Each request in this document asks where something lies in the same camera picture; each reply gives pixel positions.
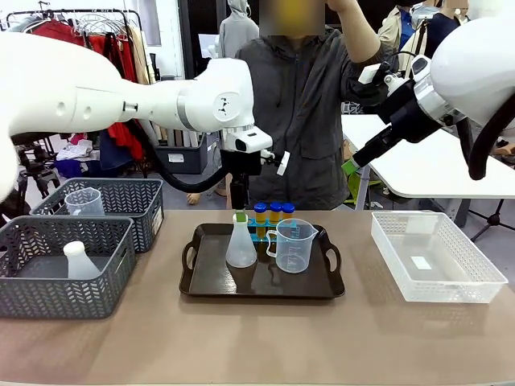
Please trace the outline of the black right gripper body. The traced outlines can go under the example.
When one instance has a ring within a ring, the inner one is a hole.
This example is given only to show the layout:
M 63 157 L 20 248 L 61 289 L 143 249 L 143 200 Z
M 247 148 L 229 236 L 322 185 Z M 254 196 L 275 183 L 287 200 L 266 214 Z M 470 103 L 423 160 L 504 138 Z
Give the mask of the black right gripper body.
M 377 115 L 387 126 L 353 155 L 358 166 L 380 158 L 402 140 L 419 143 L 441 127 L 418 105 L 414 86 L 415 82 L 408 80 L 379 106 Z

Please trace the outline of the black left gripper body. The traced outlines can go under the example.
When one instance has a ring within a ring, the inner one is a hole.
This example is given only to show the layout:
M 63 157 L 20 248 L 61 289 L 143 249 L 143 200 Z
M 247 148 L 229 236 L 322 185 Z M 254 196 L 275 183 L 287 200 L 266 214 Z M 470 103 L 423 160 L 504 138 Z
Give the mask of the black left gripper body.
M 232 175 L 229 184 L 232 209 L 245 209 L 249 203 L 249 177 L 260 175 L 261 155 L 259 152 L 242 153 L 222 150 L 222 166 Z

